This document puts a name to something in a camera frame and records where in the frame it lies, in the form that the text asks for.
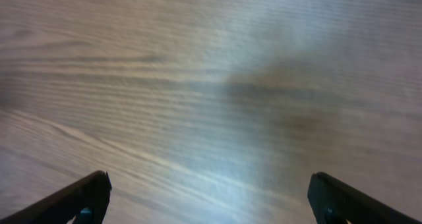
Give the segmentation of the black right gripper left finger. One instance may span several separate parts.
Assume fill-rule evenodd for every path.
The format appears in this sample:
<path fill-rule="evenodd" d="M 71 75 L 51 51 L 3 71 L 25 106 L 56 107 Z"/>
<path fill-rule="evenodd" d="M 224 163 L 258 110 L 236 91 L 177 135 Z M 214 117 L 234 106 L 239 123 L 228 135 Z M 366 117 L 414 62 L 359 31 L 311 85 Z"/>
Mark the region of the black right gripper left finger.
<path fill-rule="evenodd" d="M 96 171 L 52 195 L 1 220 L 1 224 L 102 224 L 109 205 L 111 182 Z"/>

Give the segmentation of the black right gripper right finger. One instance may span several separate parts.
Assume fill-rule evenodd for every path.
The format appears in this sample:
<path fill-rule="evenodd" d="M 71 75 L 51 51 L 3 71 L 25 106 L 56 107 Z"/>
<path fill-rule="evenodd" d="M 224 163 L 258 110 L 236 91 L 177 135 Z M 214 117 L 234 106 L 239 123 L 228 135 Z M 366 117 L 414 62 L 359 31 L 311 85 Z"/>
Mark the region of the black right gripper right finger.
<path fill-rule="evenodd" d="M 307 197 L 318 224 L 421 224 L 323 172 L 312 174 Z"/>

